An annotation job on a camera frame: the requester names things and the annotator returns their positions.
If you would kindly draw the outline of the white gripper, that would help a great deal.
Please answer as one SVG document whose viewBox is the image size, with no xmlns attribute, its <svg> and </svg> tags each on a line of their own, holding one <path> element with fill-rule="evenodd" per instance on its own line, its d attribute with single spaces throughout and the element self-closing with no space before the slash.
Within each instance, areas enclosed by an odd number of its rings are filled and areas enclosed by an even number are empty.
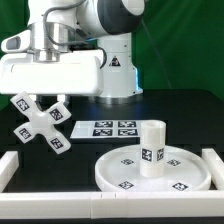
<svg viewBox="0 0 224 224">
<path fill-rule="evenodd" d="M 23 91 L 36 95 L 58 95 L 69 105 L 68 95 L 99 95 L 103 91 L 101 50 L 61 54 L 59 62 L 37 63 L 27 53 L 6 54 L 0 60 L 0 93 Z"/>
</svg>

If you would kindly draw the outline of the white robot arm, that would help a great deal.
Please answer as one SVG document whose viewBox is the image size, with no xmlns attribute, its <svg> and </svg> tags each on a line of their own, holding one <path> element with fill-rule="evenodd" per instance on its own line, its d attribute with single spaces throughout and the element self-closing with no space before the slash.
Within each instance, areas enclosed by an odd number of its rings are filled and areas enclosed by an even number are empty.
<svg viewBox="0 0 224 224">
<path fill-rule="evenodd" d="M 142 92 L 131 33 L 145 0 L 28 0 L 25 31 L 1 43 L 0 93 L 126 103 Z"/>
</svg>

